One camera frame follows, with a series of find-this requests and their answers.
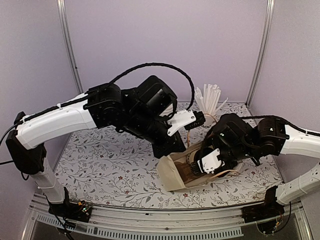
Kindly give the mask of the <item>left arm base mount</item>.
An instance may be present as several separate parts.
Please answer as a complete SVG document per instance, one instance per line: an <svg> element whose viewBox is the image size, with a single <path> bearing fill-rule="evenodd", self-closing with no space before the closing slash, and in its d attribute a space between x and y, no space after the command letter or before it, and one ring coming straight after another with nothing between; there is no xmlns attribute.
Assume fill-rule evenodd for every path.
<svg viewBox="0 0 320 240"><path fill-rule="evenodd" d="M62 217L64 219L75 220L88 223L92 214L92 205L85 200L80 200L77 203L70 202L69 192L66 187L64 189L64 200L62 203L49 204L48 212L50 214Z"/></svg>

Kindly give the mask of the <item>kraft paper bag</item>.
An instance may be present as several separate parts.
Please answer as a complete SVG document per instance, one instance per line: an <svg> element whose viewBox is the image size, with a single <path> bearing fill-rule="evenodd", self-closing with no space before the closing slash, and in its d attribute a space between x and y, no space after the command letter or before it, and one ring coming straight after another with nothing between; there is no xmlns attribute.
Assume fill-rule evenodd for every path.
<svg viewBox="0 0 320 240"><path fill-rule="evenodd" d="M201 177L185 185L175 166L175 162L189 164L189 161L187 160L188 155L193 151L201 150L201 147L202 142L197 142L188 146L184 152L175 152L160 158L156 170L166 191L182 191L196 187L202 187L213 183L219 178L237 176L243 172L243 163L238 161L238 165L234 169L228 169L222 172L214 172L211 174L203 173L200 174ZM213 146L206 146L204 148L214 149Z"/></svg>

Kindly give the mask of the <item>brown cardboard cup carrier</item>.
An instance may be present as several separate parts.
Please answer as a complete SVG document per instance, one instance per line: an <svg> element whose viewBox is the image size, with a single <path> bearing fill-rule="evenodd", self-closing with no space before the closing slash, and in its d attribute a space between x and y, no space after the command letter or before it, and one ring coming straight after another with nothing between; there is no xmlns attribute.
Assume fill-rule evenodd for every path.
<svg viewBox="0 0 320 240"><path fill-rule="evenodd" d="M201 175L194 174L191 166L187 162L176 161L174 164L185 185L201 177Z"/></svg>

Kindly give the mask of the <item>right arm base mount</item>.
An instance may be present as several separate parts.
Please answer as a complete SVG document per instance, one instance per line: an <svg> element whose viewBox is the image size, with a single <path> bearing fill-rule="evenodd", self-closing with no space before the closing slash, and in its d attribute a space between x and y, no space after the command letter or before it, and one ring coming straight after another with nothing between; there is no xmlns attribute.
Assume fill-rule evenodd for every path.
<svg viewBox="0 0 320 240"><path fill-rule="evenodd" d="M262 203L241 208L241 217L244 219L245 223L251 223L280 216L279 220L273 219L269 223L265 222L257 225L258 230L265 235L274 234L280 230L282 217L285 213L284 206L277 202L277 188L277 186L269 188L265 192L264 201Z"/></svg>

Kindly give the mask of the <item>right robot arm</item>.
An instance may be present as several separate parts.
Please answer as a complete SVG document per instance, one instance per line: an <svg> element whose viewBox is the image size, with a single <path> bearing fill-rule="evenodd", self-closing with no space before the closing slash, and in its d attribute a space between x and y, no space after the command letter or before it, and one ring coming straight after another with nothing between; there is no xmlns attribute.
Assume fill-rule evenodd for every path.
<svg viewBox="0 0 320 240"><path fill-rule="evenodd" d="M257 116L255 127L247 117L224 114L205 136L194 162L202 174L232 169L238 161L251 159L260 165L268 155L320 156L320 134L303 129L275 115Z"/></svg>

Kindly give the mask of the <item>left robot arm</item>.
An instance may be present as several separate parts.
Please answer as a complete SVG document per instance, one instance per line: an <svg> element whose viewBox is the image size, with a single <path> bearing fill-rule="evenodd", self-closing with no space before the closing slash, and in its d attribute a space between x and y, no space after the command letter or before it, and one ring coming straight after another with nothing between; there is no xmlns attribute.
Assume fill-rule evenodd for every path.
<svg viewBox="0 0 320 240"><path fill-rule="evenodd" d="M0 139L16 168L35 181L63 217L74 213L74 205L49 166L46 141L76 131L113 126L118 132L151 143L157 158L185 150L179 130L196 121L192 109L177 110L177 95L157 76L149 76L129 89L120 88L119 79L117 76L40 112L20 112Z"/></svg>

